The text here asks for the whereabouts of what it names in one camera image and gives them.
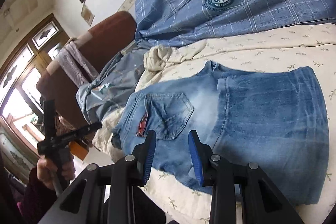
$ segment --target sleeve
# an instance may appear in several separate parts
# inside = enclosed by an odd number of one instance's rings
[[[36,175],[36,168],[29,174],[29,183],[21,204],[21,214],[27,224],[37,224],[56,201],[55,191],[48,189]]]

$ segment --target black clamp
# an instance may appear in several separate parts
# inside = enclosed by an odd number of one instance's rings
[[[242,196],[244,224],[304,224],[289,201],[256,163],[230,163],[200,142],[196,130],[188,136],[196,179],[213,186],[209,224],[236,224],[235,184]]]
[[[156,147],[156,134],[149,131],[145,142],[115,164],[89,164],[56,200],[39,224],[135,224],[133,187],[149,179]],[[105,187],[110,184],[107,213]]]

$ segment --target black handle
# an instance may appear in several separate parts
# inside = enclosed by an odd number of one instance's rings
[[[70,153],[70,148],[68,147],[63,147],[60,148],[57,151],[54,151],[51,154],[46,155],[47,158],[50,158],[54,164],[57,166],[57,178],[59,180],[61,189],[56,189],[57,186],[54,183],[55,190],[60,191],[61,193],[69,186],[69,181],[65,180],[65,178],[62,176],[62,166],[63,164],[71,161],[71,153]]]

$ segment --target hand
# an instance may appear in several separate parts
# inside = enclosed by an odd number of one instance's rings
[[[62,176],[66,180],[73,180],[75,178],[75,167],[74,167],[74,157],[71,155],[71,161],[64,164],[62,170]],[[37,178],[41,181],[48,189],[55,190],[53,185],[53,174],[57,172],[57,166],[53,163],[51,159],[47,159],[44,156],[40,158],[37,162]]]

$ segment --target blue jeans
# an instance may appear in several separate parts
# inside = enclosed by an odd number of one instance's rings
[[[190,130],[232,163],[257,162],[292,204],[320,198],[329,131],[323,94],[310,67],[256,73],[209,61],[192,77],[132,94],[112,142],[130,154],[148,130],[157,134],[153,167],[194,190],[211,193],[195,179]]]

